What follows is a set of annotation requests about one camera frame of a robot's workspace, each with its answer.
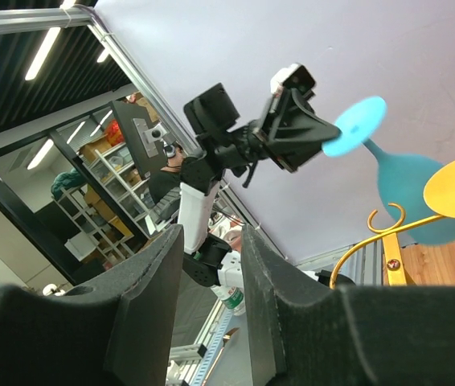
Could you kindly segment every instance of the black slatted ceiling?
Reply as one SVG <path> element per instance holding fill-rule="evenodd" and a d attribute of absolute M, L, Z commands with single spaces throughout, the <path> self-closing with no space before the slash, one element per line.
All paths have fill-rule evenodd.
<path fill-rule="evenodd" d="M 0 0 L 0 10 L 56 8 L 62 1 Z M 24 80 L 45 34 L 0 35 L 0 133 L 130 83 L 111 58 L 96 62 L 103 47 L 87 27 L 62 29 L 39 74 Z"/>

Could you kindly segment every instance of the robotic arm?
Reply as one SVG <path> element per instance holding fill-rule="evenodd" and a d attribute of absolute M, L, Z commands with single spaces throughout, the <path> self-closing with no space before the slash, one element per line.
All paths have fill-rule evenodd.
<path fill-rule="evenodd" d="M 321 151 L 323 142 L 340 135 L 309 105 L 314 86 L 314 78 L 300 64 L 280 70 L 271 81 L 272 95 L 262 116 L 229 132 L 240 115 L 222 84 L 185 105 L 201 150 L 181 167 L 178 223 L 185 231 L 183 269 L 200 285 L 244 286 L 239 253 L 207 230 L 225 170 L 236 177 L 248 172 L 247 187 L 260 160 L 271 158 L 292 173 Z"/>

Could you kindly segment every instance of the green bottle label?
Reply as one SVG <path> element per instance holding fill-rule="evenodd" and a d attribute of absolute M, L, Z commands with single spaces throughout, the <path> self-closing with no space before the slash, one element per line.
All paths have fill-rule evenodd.
<path fill-rule="evenodd" d="M 226 308 L 232 310 L 233 308 L 237 307 L 243 300 L 244 293 L 240 291 L 240 288 L 237 288 L 229 298 L 223 300 L 223 303 Z"/>

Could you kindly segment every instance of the water bottle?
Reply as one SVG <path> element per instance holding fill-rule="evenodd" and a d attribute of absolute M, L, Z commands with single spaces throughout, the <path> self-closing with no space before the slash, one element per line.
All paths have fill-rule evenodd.
<path fill-rule="evenodd" d="M 210 287 L 217 298 L 226 306 L 228 310 L 232 310 L 235 316 L 245 314 L 245 299 L 244 293 L 238 287 L 226 287 L 213 285 Z"/>

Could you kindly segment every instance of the blue disc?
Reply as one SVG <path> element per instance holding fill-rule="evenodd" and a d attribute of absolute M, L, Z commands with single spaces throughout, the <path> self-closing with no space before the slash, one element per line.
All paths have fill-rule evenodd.
<path fill-rule="evenodd" d="M 334 123 L 340 137 L 322 143 L 328 157 L 340 157 L 364 143 L 381 125 L 387 115 L 387 102 L 380 96 L 371 96 L 352 105 Z"/>

